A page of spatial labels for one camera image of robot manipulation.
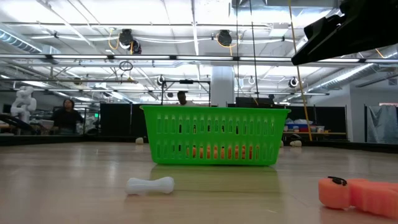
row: shelf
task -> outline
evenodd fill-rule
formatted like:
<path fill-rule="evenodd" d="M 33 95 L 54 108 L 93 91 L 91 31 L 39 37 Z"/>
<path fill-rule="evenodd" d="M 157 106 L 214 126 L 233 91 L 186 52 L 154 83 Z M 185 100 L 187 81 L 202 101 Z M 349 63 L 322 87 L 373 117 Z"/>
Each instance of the shelf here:
<path fill-rule="evenodd" d="M 286 131 L 284 132 L 284 134 L 308 134 L 308 132 L 306 133 L 295 133 L 293 131 Z M 311 134 L 323 134 L 323 135 L 329 135 L 329 134 L 335 134 L 335 135 L 347 135 L 346 133 L 311 133 Z"/>

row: orange rubber toy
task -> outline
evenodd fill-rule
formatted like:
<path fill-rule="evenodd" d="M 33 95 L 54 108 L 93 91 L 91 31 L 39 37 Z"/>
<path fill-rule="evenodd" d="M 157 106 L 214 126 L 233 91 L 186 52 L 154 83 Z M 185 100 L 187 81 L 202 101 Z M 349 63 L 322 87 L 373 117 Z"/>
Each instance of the orange rubber toy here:
<path fill-rule="evenodd" d="M 355 206 L 364 212 L 398 219 L 398 184 L 328 177 L 318 183 L 319 200 L 329 208 Z"/>

